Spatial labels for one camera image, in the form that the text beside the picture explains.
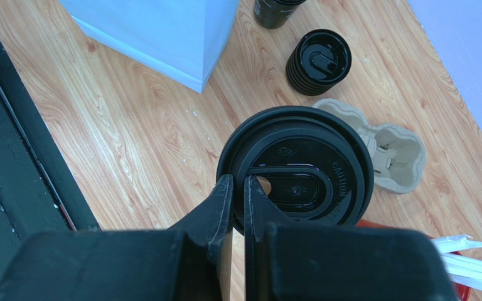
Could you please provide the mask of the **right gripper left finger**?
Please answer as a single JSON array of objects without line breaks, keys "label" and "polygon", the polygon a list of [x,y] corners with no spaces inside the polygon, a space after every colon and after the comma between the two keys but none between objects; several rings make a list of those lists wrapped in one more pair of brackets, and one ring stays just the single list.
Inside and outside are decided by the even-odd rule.
[{"label": "right gripper left finger", "polygon": [[232,269],[233,176],[170,227],[184,242],[176,271],[177,300],[229,300]]}]

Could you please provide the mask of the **white paper bag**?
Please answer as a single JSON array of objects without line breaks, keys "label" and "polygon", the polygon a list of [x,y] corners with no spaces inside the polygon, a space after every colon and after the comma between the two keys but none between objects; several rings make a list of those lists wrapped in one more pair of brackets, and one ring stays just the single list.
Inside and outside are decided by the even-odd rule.
[{"label": "white paper bag", "polygon": [[238,1],[62,1],[88,37],[201,93]]}]

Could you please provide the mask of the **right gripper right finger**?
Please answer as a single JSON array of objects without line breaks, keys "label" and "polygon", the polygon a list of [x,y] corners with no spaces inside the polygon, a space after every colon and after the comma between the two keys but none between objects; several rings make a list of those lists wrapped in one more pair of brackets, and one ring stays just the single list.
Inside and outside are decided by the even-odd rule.
[{"label": "right gripper right finger", "polygon": [[246,300],[287,300],[291,222],[267,197],[256,176],[244,180]]}]

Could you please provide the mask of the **black cup lid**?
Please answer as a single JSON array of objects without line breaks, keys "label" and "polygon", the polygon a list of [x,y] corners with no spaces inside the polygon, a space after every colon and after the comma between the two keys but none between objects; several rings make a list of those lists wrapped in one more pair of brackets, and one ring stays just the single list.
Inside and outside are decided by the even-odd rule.
[{"label": "black cup lid", "polygon": [[244,180],[267,179],[268,195],[289,219],[354,225],[370,203],[373,163],[344,120],[320,109],[280,106],[237,127],[220,155],[217,176],[233,176],[234,228],[244,232]]}]

